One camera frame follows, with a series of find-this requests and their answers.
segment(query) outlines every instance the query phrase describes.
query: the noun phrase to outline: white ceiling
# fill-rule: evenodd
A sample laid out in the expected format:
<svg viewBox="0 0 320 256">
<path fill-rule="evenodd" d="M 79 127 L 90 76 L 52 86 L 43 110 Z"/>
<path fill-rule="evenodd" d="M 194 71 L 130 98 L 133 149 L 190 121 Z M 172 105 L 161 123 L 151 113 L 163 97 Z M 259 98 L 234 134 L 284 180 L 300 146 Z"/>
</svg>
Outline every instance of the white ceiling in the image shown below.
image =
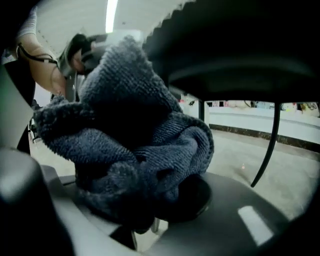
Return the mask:
<svg viewBox="0 0 320 256">
<path fill-rule="evenodd" d="M 107 0 L 43 0 L 37 10 L 37 37 L 57 57 L 76 34 L 105 33 Z M 187 0 L 118 0 L 114 30 L 138 29 L 145 36 Z"/>
</svg>

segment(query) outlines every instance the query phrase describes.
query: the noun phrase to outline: concrete floor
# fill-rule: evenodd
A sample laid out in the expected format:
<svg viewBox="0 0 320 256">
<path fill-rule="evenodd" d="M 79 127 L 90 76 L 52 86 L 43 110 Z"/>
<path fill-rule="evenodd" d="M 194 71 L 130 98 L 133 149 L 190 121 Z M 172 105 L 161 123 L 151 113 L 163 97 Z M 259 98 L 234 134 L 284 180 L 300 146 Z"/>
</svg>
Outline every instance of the concrete floor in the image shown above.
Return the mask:
<svg viewBox="0 0 320 256">
<path fill-rule="evenodd" d="M 213 130 L 215 152 L 208 172 L 246 185 L 254 180 L 269 141 Z M 75 173 L 74 164 L 51 152 L 41 140 L 30 144 L 31 155 L 42 165 L 53 166 L 59 176 Z M 264 175 L 253 189 L 289 219 L 300 215 L 317 185 L 320 155 L 277 143 Z"/>
</svg>

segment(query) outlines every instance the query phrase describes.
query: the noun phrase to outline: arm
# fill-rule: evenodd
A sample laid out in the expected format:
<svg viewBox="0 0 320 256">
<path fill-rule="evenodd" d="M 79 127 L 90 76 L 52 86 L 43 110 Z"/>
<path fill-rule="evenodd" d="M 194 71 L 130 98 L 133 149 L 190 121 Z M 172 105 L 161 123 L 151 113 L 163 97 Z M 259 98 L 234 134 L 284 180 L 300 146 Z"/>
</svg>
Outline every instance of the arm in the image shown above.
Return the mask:
<svg viewBox="0 0 320 256">
<path fill-rule="evenodd" d="M 17 34 L 16 46 L 21 43 L 23 48 L 32 56 L 54 58 L 54 54 L 38 42 L 36 25 L 37 8 L 34 8 Z M 31 75 L 37 84 L 53 94 L 65 95 L 66 80 L 55 64 L 29 59 L 21 51 L 20 54 L 29 63 Z"/>
</svg>

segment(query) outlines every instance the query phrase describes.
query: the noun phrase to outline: towel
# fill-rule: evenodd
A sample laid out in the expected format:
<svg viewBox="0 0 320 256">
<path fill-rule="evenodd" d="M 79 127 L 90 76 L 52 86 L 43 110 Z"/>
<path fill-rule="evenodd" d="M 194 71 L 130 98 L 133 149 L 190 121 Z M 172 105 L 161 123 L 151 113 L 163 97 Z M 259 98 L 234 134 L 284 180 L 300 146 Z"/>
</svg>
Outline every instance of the towel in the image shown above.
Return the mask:
<svg viewBox="0 0 320 256">
<path fill-rule="evenodd" d="M 170 209 L 179 184 L 203 174 L 214 153 L 209 127 L 183 114 L 130 36 L 105 51 L 79 102 L 54 97 L 34 121 L 44 144 L 74 162 L 84 203 L 132 229 Z"/>
</svg>

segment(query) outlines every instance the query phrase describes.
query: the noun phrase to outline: black metal rod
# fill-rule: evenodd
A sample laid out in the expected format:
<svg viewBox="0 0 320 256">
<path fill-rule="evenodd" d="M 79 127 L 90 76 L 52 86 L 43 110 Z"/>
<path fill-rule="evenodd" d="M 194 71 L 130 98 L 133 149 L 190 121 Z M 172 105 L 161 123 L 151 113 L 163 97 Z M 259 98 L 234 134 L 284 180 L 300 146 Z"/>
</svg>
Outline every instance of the black metal rod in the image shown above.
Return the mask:
<svg viewBox="0 0 320 256">
<path fill-rule="evenodd" d="M 199 100 L 199 119 L 205 121 L 205 102 Z"/>
<path fill-rule="evenodd" d="M 269 145 L 268 148 L 266 150 L 264 159 L 262 161 L 262 164 L 260 166 L 260 169 L 258 171 L 258 173 L 256 174 L 251 187 L 254 188 L 255 185 L 258 183 L 258 181 L 260 180 L 260 178 L 262 177 L 262 175 L 264 174 L 267 165 L 269 163 L 269 160 L 271 158 L 272 152 L 274 151 L 275 148 L 275 144 L 277 141 L 277 135 L 278 135 L 278 129 L 279 129 L 279 123 L 280 123 L 280 104 L 279 103 L 275 103 L 274 104 L 274 118 L 273 118 L 273 127 L 272 127 L 272 133 L 271 133 L 271 137 L 270 137 L 270 141 L 269 141 Z"/>
</svg>

